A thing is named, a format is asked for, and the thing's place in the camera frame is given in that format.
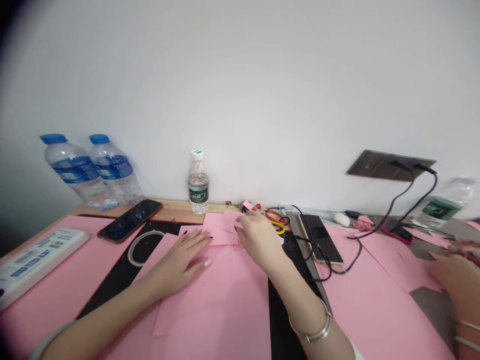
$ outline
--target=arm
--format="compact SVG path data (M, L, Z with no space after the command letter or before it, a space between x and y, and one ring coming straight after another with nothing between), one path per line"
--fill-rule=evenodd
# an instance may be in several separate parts
M210 262L199 262L187 269L193 257L209 242L208 232L194 232L178 238L171 250L140 280L85 317L75 321L45 349L41 358L95 359L102 350L158 299L185 286Z
M466 322L480 327L480 269L471 261L459 255L439 256L430 267L431 274L445 287L453 304L458 321L459 337L480 346L480 330L466 326ZM459 342L460 360L478 359L480 352Z
M250 211L237 221L243 225L243 229L236 228L243 246L275 286L292 325L301 334L317 334L327 319L324 305L285 255L270 221L258 211ZM312 343L299 339L309 360L355 358L350 340L333 319L326 337Z

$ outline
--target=white bottle cap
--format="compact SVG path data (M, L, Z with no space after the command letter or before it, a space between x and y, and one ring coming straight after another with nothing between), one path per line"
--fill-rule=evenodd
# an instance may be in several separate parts
M196 149L196 150L192 150L191 151L191 158L195 161L200 161L200 160L203 160L204 159L204 152L203 150L199 150L199 149Z

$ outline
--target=yellow object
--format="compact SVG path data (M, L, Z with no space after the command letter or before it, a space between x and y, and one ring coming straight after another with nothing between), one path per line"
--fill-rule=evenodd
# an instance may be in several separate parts
M280 231L277 231L276 233L278 235L282 235L284 232L285 232L285 226L282 224L282 223L279 223L279 222L276 222L276 221L272 221L270 220L270 222L275 225L275 226L278 226L281 230Z

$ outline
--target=blue bottle label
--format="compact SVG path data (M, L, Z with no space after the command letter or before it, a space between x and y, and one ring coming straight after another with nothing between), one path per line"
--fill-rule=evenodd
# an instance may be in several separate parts
M115 157L108 158L108 161L110 161L109 165L95 165L98 173L103 179L121 179L131 175L134 172L126 156L117 155Z
M51 167L67 184L84 183L99 177L99 173L88 156L76 157L74 160L65 160L71 167Z

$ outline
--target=black mat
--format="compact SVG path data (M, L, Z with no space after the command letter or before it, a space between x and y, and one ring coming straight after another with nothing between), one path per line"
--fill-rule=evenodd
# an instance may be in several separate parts
M148 221L138 233L138 236L151 230L158 230L164 233L178 234L180 227L185 225L178 222L167 221ZM290 259L296 265L300 274L305 277L311 277L307 265L302 261L302 254L297 241L290 237L285 237L283 249ZM143 239L135 248L133 258L138 262L145 262L155 247L159 244L162 237L160 235L152 235ZM139 267L130 264L127 258L128 249L125 250L121 258L117 261L90 301L83 308L77 319L84 317L86 314L98 308L115 295L125 290L137 276L140 271ZM320 296L320 293L311 281L307 281L313 292ZM282 299L275 290L274 286L268 281L268 302L270 307L270 341L271 341L271 358L272 360L286 359L306 359L300 342L293 332L289 324L287 310L285 309Z

